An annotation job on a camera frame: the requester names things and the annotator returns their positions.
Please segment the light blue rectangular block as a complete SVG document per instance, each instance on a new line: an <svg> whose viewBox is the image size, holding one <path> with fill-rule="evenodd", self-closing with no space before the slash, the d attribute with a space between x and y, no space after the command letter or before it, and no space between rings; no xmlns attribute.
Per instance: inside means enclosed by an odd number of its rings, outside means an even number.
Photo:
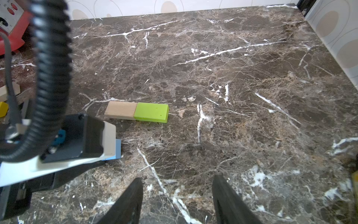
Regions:
<svg viewBox="0 0 358 224"><path fill-rule="evenodd" d="M121 140L120 139L116 139L116 149L115 149L115 155L113 157L104 159L103 161L109 161L109 160L115 160L115 159L120 159L121 156Z"/></svg>

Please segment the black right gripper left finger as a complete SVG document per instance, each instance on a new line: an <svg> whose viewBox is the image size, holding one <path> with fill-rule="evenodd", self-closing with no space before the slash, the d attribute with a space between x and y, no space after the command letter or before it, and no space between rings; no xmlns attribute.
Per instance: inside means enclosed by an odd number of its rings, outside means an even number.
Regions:
<svg viewBox="0 0 358 224"><path fill-rule="evenodd" d="M135 178L98 224L138 224L142 202L142 179Z"/></svg>

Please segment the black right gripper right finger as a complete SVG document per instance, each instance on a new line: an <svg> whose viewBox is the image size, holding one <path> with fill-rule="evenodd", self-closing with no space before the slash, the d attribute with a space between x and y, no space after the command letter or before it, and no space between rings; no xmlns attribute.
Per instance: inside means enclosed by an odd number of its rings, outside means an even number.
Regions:
<svg viewBox="0 0 358 224"><path fill-rule="evenodd" d="M224 177L215 175L212 184L213 204L218 224L261 224Z"/></svg>

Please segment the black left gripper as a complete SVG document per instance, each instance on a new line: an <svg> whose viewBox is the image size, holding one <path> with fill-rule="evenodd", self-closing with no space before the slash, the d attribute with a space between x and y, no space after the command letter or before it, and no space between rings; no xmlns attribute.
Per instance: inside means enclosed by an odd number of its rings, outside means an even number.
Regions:
<svg viewBox="0 0 358 224"><path fill-rule="evenodd" d="M19 216L28 210L34 192L59 188L82 173L104 164L104 161L83 164L28 181L1 187L1 221Z"/></svg>

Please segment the natural wood rectangular block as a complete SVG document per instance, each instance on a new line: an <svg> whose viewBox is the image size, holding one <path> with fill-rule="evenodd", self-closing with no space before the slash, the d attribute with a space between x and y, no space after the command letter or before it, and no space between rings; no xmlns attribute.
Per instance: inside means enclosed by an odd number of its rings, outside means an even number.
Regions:
<svg viewBox="0 0 358 224"><path fill-rule="evenodd" d="M110 101L104 116L111 119L136 120L134 118L136 108L137 103Z"/></svg>

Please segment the green rectangular block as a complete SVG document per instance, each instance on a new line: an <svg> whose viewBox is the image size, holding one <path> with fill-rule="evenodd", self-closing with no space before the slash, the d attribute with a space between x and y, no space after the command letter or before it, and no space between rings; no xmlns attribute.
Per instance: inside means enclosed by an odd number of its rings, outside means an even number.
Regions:
<svg viewBox="0 0 358 224"><path fill-rule="evenodd" d="M135 120L167 123L169 105L155 103L137 103L134 113Z"/></svg>

